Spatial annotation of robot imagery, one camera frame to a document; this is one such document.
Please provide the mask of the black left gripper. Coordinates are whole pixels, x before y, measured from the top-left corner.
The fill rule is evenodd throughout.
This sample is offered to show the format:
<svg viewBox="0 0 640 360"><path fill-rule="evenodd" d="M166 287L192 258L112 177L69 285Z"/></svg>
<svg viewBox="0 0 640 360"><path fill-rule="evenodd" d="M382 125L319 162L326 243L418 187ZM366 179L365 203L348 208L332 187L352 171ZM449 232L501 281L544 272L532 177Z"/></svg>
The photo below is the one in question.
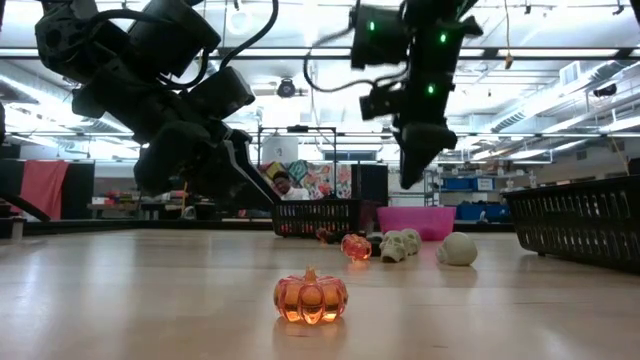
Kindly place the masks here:
<svg viewBox="0 0 640 360"><path fill-rule="evenodd" d="M135 142L148 146L134 177L150 195L168 191L170 178L180 176L199 195L238 205L275 205L280 195L251 162L252 137L224 122L254 100L230 66L176 92L116 64L73 92L72 110L92 118L109 114L133 132Z"/></svg>

